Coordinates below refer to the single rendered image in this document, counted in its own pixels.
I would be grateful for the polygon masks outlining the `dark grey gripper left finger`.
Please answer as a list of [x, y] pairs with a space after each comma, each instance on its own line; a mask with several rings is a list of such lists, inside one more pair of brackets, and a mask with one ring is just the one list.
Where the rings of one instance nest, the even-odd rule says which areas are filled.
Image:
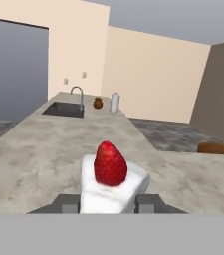
[[32, 213], [40, 214], [79, 214], [81, 196], [79, 194], [59, 194], [51, 204], [47, 204]]

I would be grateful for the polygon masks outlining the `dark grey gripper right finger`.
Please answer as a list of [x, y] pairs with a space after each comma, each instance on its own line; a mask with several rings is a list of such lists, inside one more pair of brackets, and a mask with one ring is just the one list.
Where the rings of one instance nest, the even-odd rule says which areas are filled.
[[158, 194], [139, 194], [135, 197], [134, 204], [134, 212], [138, 214], [186, 214], [186, 211], [166, 204]]

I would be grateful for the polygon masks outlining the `white cake slice with strawberry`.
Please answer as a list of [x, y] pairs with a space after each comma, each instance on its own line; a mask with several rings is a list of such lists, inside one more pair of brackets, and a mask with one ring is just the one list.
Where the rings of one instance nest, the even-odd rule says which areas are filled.
[[145, 169], [126, 161], [118, 148], [105, 140], [95, 154], [82, 159], [80, 213], [130, 213], [135, 198], [146, 193], [149, 183]]

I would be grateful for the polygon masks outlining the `dark grey sink basin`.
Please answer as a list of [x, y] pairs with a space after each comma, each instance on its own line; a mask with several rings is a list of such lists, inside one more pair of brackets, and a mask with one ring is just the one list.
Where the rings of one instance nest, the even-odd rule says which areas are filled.
[[82, 118], [84, 116], [84, 105], [53, 102], [43, 111], [43, 115]]

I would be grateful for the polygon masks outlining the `small brown jar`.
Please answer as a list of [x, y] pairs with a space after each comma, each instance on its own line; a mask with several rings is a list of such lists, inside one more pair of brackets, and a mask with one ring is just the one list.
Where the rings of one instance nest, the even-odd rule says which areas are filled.
[[96, 97], [93, 103], [95, 109], [101, 109], [103, 107], [103, 101], [101, 98]]

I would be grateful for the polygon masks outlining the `white paper towel roll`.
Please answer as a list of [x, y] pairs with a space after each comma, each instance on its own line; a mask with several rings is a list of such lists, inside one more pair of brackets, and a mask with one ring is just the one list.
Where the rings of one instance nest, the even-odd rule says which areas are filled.
[[120, 94], [113, 93], [111, 98], [110, 112], [117, 113], [119, 109]]

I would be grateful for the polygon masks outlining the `silver curved tap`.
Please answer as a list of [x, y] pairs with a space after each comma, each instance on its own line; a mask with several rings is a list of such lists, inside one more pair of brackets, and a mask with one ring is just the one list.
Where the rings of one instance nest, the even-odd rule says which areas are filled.
[[83, 103], [83, 101], [84, 101], [84, 92], [83, 92], [83, 89], [82, 89], [81, 87], [79, 87], [79, 86], [73, 86], [73, 87], [71, 88], [71, 91], [70, 91], [71, 95], [73, 94], [74, 89], [79, 89], [81, 95], [80, 95], [80, 102], [79, 102], [78, 104], [72, 103], [72, 106], [73, 106], [73, 108], [74, 108], [77, 112], [82, 113], [82, 112], [84, 111], [84, 103]]

